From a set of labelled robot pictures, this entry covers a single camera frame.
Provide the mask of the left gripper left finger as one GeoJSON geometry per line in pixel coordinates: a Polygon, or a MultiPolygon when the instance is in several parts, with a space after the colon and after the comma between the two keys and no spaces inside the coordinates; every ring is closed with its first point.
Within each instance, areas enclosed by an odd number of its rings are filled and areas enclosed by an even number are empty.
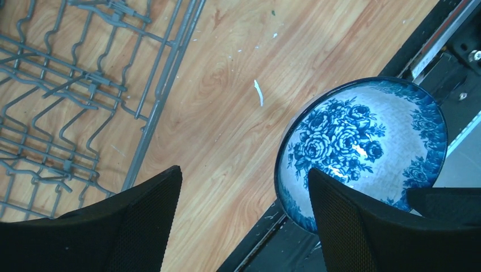
{"type": "Polygon", "coordinates": [[[174,165],[58,218],[1,223],[1,270],[160,271],[182,181],[174,165]]]}

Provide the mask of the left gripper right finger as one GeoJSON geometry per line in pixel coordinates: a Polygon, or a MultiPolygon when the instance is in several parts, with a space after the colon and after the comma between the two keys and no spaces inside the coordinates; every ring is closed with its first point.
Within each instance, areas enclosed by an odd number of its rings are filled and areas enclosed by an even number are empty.
{"type": "Polygon", "coordinates": [[[308,183],[327,271],[480,270],[480,226],[402,211],[318,169],[308,183]]]}

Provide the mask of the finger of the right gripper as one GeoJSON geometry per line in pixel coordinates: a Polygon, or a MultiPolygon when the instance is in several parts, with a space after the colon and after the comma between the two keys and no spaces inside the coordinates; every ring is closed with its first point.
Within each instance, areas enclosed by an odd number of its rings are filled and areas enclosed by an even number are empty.
{"type": "Polygon", "coordinates": [[[407,202],[425,218],[480,226],[480,188],[411,188],[407,202]]]}

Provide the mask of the blue floral white bowl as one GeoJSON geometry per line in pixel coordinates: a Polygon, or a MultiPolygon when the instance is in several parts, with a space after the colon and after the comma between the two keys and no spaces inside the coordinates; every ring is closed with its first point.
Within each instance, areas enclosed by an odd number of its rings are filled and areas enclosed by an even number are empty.
{"type": "Polygon", "coordinates": [[[410,211],[409,188],[430,188],[448,150],[441,107],[404,79],[358,79],[314,97],[290,120],[277,153],[274,186],[297,226],[317,232],[308,190],[316,168],[385,204],[410,211]]]}

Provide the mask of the grey wire dish rack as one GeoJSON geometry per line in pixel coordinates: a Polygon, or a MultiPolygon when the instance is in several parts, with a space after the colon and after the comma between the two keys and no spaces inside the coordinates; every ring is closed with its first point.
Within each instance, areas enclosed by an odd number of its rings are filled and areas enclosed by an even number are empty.
{"type": "Polygon", "coordinates": [[[204,5],[1,2],[1,221],[134,185],[204,5]]]}

